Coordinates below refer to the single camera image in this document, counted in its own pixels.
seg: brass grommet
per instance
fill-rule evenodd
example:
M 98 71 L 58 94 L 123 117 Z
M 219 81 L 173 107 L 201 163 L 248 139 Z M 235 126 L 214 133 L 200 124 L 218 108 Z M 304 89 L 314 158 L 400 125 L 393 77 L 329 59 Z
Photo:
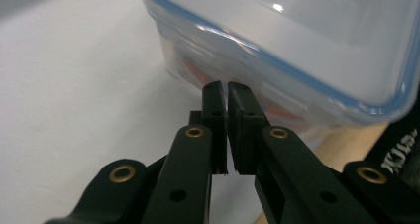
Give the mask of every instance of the brass grommet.
M 272 136 L 274 136 L 276 138 L 279 138 L 279 139 L 284 139 L 284 138 L 288 137 L 288 133 L 285 130 L 280 129 L 280 128 L 273 128 L 273 129 L 271 129 L 271 131 L 269 131 L 269 133 Z
M 357 173 L 364 180 L 374 184 L 386 184 L 387 182 L 385 175 L 383 175 L 383 173 L 377 170 L 376 168 L 359 167 L 357 169 Z
M 201 128 L 193 127 L 186 130 L 185 134 L 188 137 L 197 138 L 203 136 L 204 131 Z
M 128 173 L 125 175 L 118 175 L 118 172 L 122 170 L 127 170 Z M 114 168 L 111 171 L 111 173 L 109 173 L 109 179 L 115 183 L 122 183 L 122 182 L 126 182 L 130 180 L 134 176 L 135 173 L 136 173 L 136 170 L 132 166 L 121 165 L 117 168 Z

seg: screw hole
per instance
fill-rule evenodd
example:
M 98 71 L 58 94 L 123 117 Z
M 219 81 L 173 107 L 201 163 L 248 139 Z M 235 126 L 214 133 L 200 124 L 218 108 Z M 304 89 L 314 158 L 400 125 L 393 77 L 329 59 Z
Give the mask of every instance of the screw hole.
M 188 137 L 197 138 L 203 136 L 204 131 L 201 128 L 190 128 L 186 130 L 185 134 Z
M 183 189 L 174 190 L 170 194 L 170 200 L 172 200 L 174 202 L 181 202 L 185 199 L 186 199 L 186 191 L 184 191 Z
M 122 183 L 132 179 L 135 173 L 136 170 L 132 166 L 122 165 L 109 173 L 109 179 L 115 183 Z
M 326 202 L 329 202 L 329 203 L 336 203 L 337 202 L 337 197 L 332 192 L 322 191 L 319 194 L 319 196 L 321 197 L 322 200 L 324 200 Z
M 359 167 L 357 173 L 364 180 L 374 184 L 386 184 L 387 182 L 385 175 L 376 168 Z
M 271 131 L 269 131 L 269 133 L 272 136 L 274 136 L 276 138 L 279 138 L 279 139 L 283 139 L 283 138 L 287 138 L 288 137 L 288 133 L 285 130 L 280 129 L 280 128 L 271 129 Z

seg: clear plastic container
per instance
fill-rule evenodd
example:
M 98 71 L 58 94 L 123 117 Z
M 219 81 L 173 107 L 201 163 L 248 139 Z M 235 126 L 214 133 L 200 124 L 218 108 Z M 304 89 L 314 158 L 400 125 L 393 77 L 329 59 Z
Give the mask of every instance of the clear plastic container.
M 292 129 L 389 122 L 416 98 L 420 0 L 144 2 L 173 73 L 242 82 Z

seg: white table surface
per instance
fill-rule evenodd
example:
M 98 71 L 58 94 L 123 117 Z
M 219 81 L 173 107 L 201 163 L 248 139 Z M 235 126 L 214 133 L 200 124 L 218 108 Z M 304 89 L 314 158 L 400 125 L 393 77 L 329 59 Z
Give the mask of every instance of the white table surface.
M 166 155 L 200 103 L 142 0 L 0 0 L 0 223 L 67 215 L 105 165 Z M 253 179 L 230 173 L 211 223 L 253 223 Z

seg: container lid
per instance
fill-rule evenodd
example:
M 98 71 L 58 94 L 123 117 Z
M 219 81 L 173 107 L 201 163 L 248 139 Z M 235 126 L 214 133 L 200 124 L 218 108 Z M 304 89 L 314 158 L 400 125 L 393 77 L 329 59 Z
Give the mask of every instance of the container lid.
M 416 97 L 420 0 L 158 1 L 274 57 L 271 66 L 359 115 L 393 119 Z

